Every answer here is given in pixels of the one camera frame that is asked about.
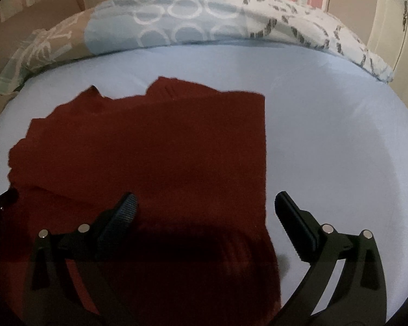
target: mattress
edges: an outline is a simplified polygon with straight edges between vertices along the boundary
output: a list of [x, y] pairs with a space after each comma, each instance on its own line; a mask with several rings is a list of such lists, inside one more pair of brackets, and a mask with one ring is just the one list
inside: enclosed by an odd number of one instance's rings
[[[144, 94], [159, 76], [265, 95], [266, 226], [283, 303], [309, 268], [274, 213], [275, 195], [284, 190], [320, 224], [347, 234], [373, 232], [390, 318], [408, 297], [408, 109], [388, 85], [333, 55], [246, 41], [126, 51], [46, 71], [27, 81], [0, 116], [0, 194], [9, 186], [9, 150], [32, 118], [92, 84], [121, 98]], [[326, 307], [342, 267], [339, 261], [316, 311]]]

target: round metal bolt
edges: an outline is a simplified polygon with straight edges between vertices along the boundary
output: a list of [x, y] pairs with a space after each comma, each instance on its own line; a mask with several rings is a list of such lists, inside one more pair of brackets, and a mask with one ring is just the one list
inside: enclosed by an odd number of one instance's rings
[[45, 238], [48, 235], [48, 230], [47, 229], [43, 229], [38, 233], [38, 236], [40, 238]]
[[78, 231], [79, 231], [80, 233], [86, 233], [86, 232], [89, 230], [89, 228], [90, 228], [90, 225], [89, 225], [89, 224], [82, 224], [82, 225], [78, 228]]
[[324, 224], [322, 226], [322, 230], [327, 234], [331, 234], [334, 232], [334, 227], [331, 224]]
[[372, 234], [372, 232], [371, 232], [370, 230], [365, 230], [365, 231], [363, 232], [363, 235], [364, 235], [364, 237], [367, 238], [367, 239], [373, 238], [373, 234]]

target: bed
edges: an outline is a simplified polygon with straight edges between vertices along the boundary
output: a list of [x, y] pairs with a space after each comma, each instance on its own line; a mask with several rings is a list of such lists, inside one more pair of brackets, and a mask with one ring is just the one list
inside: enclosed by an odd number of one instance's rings
[[[0, 194], [9, 186], [8, 152], [32, 118], [47, 116], [92, 84], [104, 96], [121, 98], [144, 94], [159, 76], [265, 95], [266, 225], [283, 303], [308, 270], [274, 213], [274, 197], [285, 190], [339, 232], [372, 230], [390, 318], [408, 297], [408, 109], [387, 84], [338, 56], [238, 41], [124, 51], [46, 71], [28, 80], [0, 116]], [[316, 311], [332, 295], [340, 262]]]

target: metal pin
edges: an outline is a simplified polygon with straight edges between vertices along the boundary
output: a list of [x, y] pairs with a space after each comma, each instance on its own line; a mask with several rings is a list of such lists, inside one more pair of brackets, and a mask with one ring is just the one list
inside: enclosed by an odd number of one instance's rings
[[38, 236], [40, 238], [45, 238], [48, 235], [48, 230], [47, 229], [43, 229], [39, 232]]
[[324, 224], [322, 226], [322, 230], [327, 234], [331, 234], [332, 232], [334, 232], [334, 227], [330, 224]]
[[89, 224], [82, 224], [82, 225], [78, 228], [78, 231], [79, 231], [80, 233], [86, 233], [86, 232], [89, 230], [89, 228], [90, 228], [90, 225], [89, 225]]
[[364, 237], [367, 238], [367, 239], [373, 238], [373, 234], [372, 234], [372, 232], [371, 232], [370, 230], [365, 230], [365, 231], [363, 232], [363, 235], [364, 235]]

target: red cloth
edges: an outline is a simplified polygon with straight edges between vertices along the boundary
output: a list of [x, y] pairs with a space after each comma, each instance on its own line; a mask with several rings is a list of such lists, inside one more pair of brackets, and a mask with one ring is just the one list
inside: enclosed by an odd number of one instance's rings
[[159, 78], [145, 96], [95, 87], [33, 120], [10, 151], [0, 290], [20, 315], [38, 232], [91, 223], [124, 192], [139, 213], [107, 280], [142, 326], [266, 325], [280, 308], [265, 226], [264, 98]]

